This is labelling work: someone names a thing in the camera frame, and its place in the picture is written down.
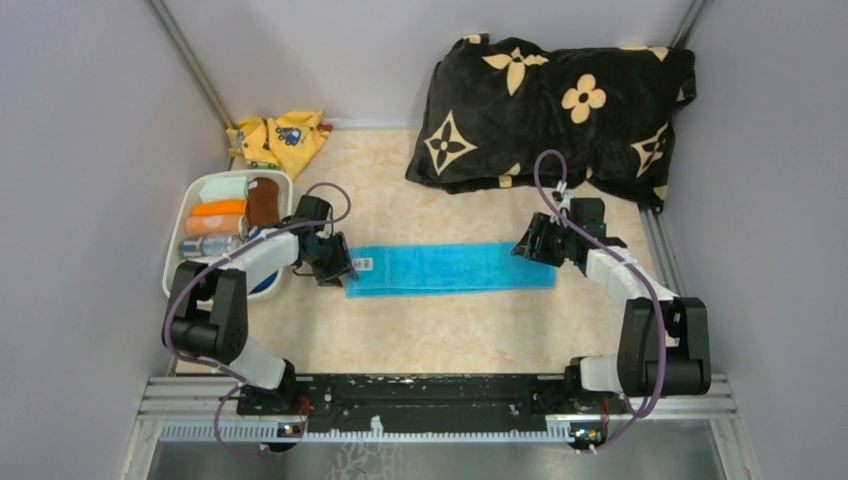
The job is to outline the brown towel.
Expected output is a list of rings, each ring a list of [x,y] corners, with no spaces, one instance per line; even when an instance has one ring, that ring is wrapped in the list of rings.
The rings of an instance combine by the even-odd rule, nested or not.
[[[246,216],[250,228],[265,227],[280,219],[279,186],[271,178],[257,177],[248,183]]]

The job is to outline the light blue towel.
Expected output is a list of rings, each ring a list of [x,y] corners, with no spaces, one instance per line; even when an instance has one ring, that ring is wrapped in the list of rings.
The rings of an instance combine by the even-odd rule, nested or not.
[[[380,298],[552,289],[557,272],[509,243],[367,246],[351,250],[346,297]]]

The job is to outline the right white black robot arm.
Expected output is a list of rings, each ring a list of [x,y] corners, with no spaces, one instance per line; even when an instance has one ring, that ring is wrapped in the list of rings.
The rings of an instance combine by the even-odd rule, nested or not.
[[[601,199],[577,198],[557,215],[534,213],[512,253],[553,267],[572,263],[623,313],[616,353],[575,357],[566,367],[563,398],[569,408],[588,412],[603,392],[641,398],[708,392],[706,305],[661,285],[623,240],[608,235]]]

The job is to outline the dark blue towel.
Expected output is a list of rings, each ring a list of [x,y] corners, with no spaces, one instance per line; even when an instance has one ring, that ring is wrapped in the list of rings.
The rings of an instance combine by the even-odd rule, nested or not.
[[[278,278],[278,272],[274,272],[272,275],[269,275],[267,278],[265,278],[263,281],[261,281],[259,284],[257,284],[253,288],[251,293],[252,294],[260,294],[260,293],[266,291],[268,288],[270,288],[274,284],[274,282],[277,280],[277,278]]]

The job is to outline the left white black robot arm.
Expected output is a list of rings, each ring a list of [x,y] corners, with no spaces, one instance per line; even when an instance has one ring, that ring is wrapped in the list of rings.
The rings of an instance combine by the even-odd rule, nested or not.
[[[173,278],[163,328],[164,346],[178,359],[220,368],[245,386],[261,390],[277,414],[300,399],[293,363],[252,339],[248,296],[273,273],[307,266],[320,287],[341,287],[356,278],[332,205],[317,196],[300,198],[293,215],[256,231],[245,245],[211,263],[186,260]]]

